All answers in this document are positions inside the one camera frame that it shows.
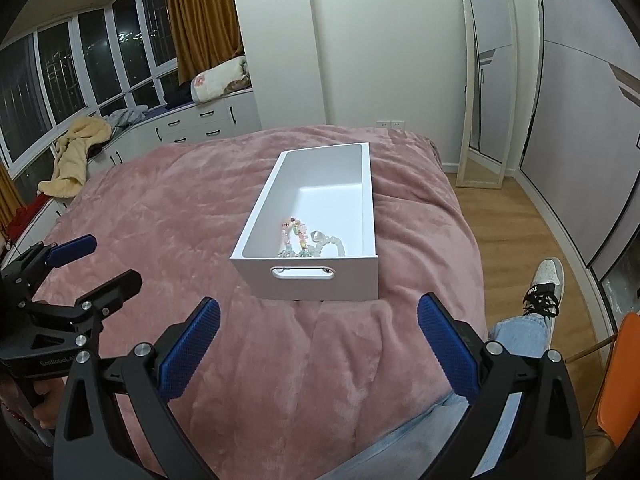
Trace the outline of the person's left hand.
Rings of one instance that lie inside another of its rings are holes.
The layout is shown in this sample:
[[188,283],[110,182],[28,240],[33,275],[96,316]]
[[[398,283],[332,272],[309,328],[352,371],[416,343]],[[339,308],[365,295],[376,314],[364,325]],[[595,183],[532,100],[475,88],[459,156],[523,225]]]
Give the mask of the person's left hand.
[[21,401],[20,389],[11,378],[1,381],[1,401],[24,419],[36,420],[42,429],[54,429],[58,422],[58,411],[64,396],[65,380],[62,378],[43,380],[34,383],[34,391],[39,403],[26,404]]

